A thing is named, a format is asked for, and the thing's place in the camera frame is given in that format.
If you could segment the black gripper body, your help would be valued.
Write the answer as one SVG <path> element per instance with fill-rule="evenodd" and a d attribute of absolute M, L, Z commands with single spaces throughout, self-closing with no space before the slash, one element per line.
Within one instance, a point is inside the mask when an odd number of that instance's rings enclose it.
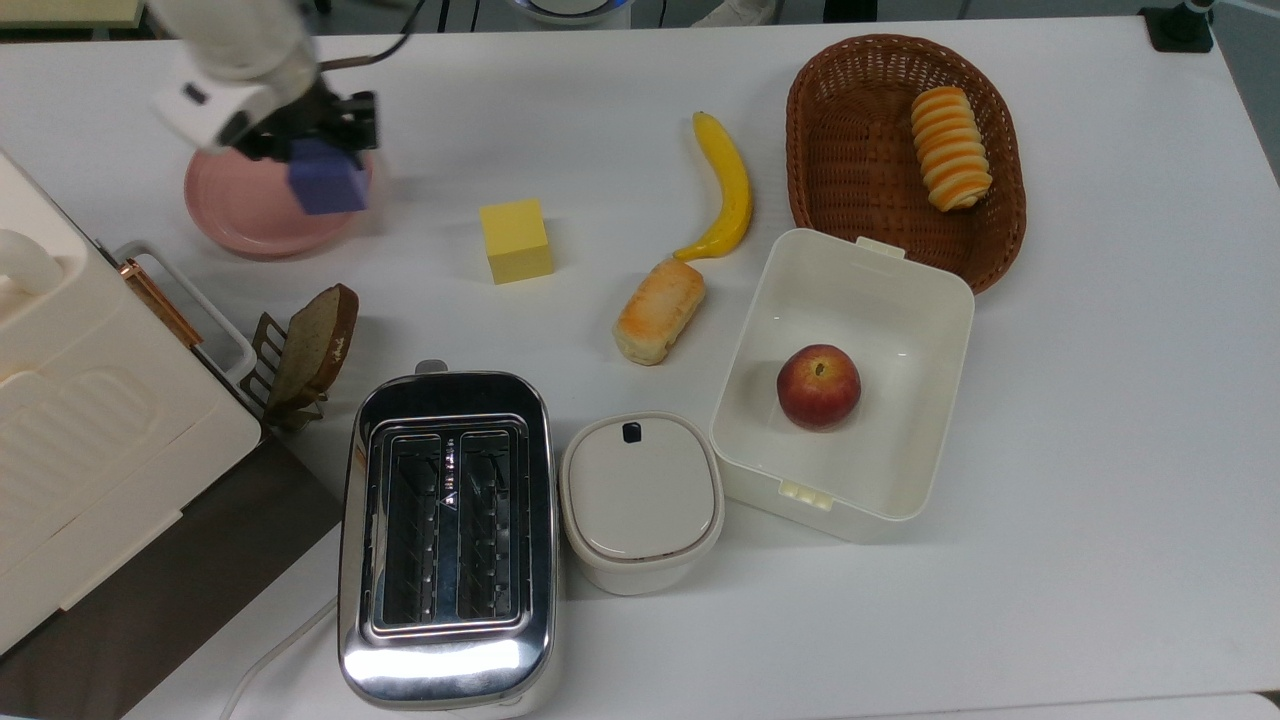
<path fill-rule="evenodd" d="M 262 160 L 261 138 L 276 136 L 292 141 L 291 161 L 300 154 L 294 146 L 303 140 L 321 141 L 348 156 L 346 140 L 351 120 L 378 122 L 378 96 L 374 91 L 342 97 L 329 88 L 308 88 L 303 96 L 256 126 L 248 126 L 247 115 L 237 113 L 232 120 L 232 147 L 250 160 Z"/>

